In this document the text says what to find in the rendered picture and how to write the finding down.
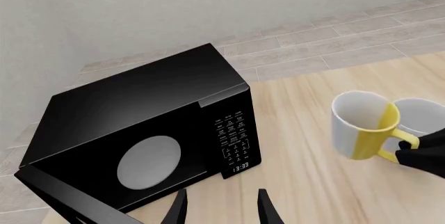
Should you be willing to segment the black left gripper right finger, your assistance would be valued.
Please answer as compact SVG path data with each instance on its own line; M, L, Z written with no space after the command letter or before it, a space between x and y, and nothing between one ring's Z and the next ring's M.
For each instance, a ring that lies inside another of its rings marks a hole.
M266 189L258 190L257 209L260 224L284 224Z

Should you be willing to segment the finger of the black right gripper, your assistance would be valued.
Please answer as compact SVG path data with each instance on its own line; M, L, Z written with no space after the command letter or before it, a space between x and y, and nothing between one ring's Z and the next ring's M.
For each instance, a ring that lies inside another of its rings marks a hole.
M398 146L401 150L406 150L408 152L445 154L445 128L432 134L421 136L419 138L419 146L416 149L413 149L412 145L407 141L399 142Z
M416 168L445 179L445 148L397 150L400 165Z

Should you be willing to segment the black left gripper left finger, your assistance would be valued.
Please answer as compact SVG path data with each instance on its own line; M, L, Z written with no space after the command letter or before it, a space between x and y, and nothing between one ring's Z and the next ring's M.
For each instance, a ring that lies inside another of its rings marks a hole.
M186 189L178 190L177 196L161 224L185 224L187 208L188 198Z

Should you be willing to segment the round grey turntable plate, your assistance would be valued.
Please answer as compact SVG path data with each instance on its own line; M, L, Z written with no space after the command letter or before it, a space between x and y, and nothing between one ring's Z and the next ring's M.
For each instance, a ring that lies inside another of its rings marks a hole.
M117 177L131 190L143 190L160 184L179 164L181 148L169 136L153 136L132 146L121 158Z

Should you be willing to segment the black microwave door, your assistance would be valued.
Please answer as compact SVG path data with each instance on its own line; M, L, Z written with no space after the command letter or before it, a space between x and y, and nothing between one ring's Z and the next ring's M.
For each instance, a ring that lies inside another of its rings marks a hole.
M32 165L14 176L71 224L142 224Z

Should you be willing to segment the black microwave oven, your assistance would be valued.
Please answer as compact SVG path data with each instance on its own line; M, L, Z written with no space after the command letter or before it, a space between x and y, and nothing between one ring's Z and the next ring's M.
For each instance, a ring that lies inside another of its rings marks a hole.
M153 136L181 159L160 184L131 190L121 158ZM261 163L250 86L211 44L51 97L20 163L127 213L196 182Z

